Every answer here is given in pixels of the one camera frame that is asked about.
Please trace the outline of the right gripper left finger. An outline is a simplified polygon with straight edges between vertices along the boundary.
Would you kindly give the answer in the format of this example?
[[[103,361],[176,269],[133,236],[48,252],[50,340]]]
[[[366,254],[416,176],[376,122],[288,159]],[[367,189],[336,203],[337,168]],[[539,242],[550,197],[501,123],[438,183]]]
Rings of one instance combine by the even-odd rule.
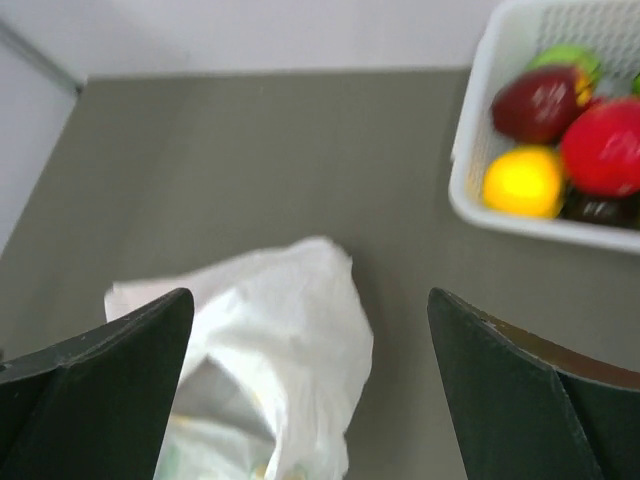
[[[2,478],[153,478],[193,318],[174,289],[2,363]]]

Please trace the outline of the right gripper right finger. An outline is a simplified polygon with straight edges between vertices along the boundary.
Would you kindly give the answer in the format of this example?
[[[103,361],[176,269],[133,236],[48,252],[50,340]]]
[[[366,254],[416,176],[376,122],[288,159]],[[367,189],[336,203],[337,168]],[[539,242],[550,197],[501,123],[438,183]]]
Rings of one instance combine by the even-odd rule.
[[[440,288],[427,313],[470,479],[636,479],[639,374],[497,319]]]

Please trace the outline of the white printed plastic bag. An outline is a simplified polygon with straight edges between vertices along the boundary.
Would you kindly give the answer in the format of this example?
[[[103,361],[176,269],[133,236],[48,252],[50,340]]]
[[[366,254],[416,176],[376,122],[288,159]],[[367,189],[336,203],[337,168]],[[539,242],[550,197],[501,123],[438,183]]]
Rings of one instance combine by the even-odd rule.
[[[351,257],[308,237],[182,275],[114,284],[116,320],[185,288],[194,319],[159,479],[342,479],[374,336]]]

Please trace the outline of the dark purple fruit front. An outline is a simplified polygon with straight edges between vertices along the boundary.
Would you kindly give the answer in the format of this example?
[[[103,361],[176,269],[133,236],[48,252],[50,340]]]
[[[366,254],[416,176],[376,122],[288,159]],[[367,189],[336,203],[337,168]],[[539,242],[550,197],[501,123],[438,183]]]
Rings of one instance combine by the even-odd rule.
[[[617,228],[639,227],[639,194],[603,197],[571,188],[560,217],[566,220]]]

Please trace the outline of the green striped fruit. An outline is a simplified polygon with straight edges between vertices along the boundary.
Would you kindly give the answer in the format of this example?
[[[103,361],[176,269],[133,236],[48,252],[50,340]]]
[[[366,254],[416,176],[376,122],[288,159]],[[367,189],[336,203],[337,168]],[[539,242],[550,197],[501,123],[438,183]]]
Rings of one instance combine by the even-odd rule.
[[[635,96],[640,95],[640,73],[638,73],[632,80],[631,93]]]

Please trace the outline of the green fruit behind apple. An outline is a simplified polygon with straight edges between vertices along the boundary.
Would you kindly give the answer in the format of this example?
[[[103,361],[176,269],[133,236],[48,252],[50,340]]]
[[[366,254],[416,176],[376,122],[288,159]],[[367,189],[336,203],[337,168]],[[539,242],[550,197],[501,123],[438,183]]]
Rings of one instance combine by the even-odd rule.
[[[596,86],[602,78],[602,62],[591,49],[575,44],[556,44],[532,58],[526,69],[532,70],[549,65],[572,65],[581,68]]]

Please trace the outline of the yellow lemon left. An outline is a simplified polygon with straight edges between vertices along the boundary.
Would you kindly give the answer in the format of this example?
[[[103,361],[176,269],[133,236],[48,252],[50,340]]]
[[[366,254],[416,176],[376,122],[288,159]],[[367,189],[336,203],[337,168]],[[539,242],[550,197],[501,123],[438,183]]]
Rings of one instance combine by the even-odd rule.
[[[486,207],[507,214],[554,218],[563,204],[565,176],[558,152],[520,146],[497,157],[482,184]]]

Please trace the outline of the red apple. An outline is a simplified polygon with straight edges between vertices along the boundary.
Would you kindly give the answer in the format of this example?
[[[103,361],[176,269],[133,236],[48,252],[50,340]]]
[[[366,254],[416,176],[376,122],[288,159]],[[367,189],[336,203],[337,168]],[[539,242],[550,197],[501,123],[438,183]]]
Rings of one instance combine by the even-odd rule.
[[[547,65],[522,73],[494,97],[494,129],[525,144],[550,144],[583,113],[593,95],[590,76],[573,65]]]

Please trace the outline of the white perforated plastic basket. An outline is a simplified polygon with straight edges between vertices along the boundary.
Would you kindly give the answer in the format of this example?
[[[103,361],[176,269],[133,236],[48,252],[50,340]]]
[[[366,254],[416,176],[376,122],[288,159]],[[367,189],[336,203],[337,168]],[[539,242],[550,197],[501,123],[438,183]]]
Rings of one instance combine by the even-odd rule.
[[[451,151],[467,222],[639,249],[639,5],[508,1],[478,44]]]

